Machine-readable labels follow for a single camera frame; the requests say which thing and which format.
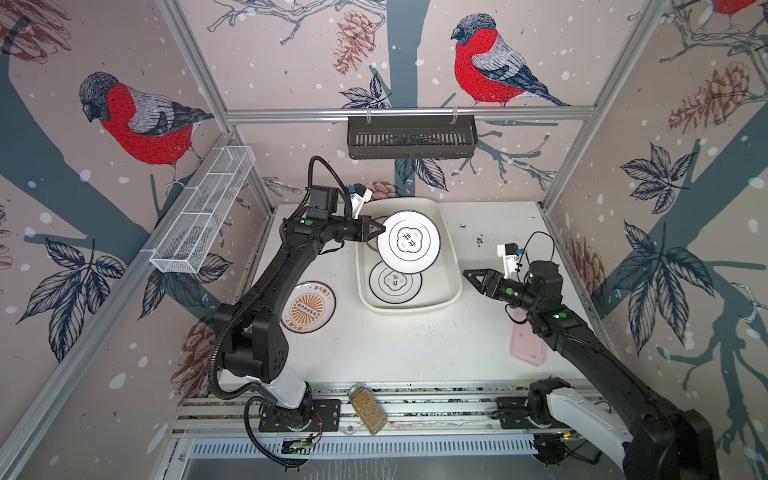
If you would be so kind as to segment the white black-line plate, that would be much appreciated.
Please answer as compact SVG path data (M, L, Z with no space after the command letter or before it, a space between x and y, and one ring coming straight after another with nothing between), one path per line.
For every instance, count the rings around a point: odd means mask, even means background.
M421 291L422 274L404 274L393 270L383 261L374 266L368 284L373 295L390 305L401 305L413 300Z

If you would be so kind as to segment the orange sunburst plate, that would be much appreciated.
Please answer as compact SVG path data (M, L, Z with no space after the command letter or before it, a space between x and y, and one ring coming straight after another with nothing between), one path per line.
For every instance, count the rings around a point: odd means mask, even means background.
M319 281L303 282L291 292L281 324L293 333L312 333L331 320L336 306L336 295L330 286Z
M384 225L386 219L386 216L380 216L370 221L368 237L365 244L373 252L379 251L377 238L386 231L386 226Z

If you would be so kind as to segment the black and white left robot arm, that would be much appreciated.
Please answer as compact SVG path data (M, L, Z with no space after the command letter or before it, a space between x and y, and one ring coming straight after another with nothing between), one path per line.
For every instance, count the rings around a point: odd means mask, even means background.
M289 344L281 329L283 309L308 266L335 241L366 243L385 227L360 213L372 199L362 184L340 190L312 186L280 227L280 247L256 283L234 304L213 315L215 344L207 377L211 392L231 400L255 391L285 427L312 421L308 384L287 370Z

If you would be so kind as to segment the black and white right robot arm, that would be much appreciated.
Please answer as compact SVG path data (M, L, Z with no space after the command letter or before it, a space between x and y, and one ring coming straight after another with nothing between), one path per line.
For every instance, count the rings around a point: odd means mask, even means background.
M603 346L563 302L563 278L552 261L531 263L524 281L493 269L463 276L482 295L526 313L535 335L574 365L610 405L605 411L560 378L530 385L529 419L563 423L608 456L628 479L716 479L710 423L683 411L641 381Z

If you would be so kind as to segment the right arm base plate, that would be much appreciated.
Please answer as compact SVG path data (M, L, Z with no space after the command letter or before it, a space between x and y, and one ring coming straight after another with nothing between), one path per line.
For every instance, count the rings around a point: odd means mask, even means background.
M503 430L545 429L552 420L531 406L526 397L497 397L496 410L491 417L500 422Z

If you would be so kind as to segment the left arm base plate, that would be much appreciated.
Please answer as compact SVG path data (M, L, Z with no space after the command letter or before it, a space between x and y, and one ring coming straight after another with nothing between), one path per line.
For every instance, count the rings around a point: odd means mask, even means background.
M259 414L260 433L336 432L339 429L341 401L319 399L298 410L277 406L263 407Z

